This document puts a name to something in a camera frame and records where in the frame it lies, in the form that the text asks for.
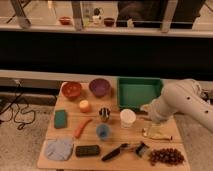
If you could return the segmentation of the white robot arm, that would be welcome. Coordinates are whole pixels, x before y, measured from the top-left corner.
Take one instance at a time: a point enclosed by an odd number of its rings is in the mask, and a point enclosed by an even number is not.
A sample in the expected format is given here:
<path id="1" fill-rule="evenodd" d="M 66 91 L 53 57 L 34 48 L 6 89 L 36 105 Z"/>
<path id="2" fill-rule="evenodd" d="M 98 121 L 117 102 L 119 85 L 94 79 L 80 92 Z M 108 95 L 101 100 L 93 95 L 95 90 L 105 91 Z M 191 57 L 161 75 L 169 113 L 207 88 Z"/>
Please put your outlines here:
<path id="1" fill-rule="evenodd" d="M 194 79 L 166 83 L 161 95 L 140 107 L 154 123 L 167 122 L 177 112 L 187 114 L 213 133 L 213 106 L 201 98 L 202 87 Z"/>

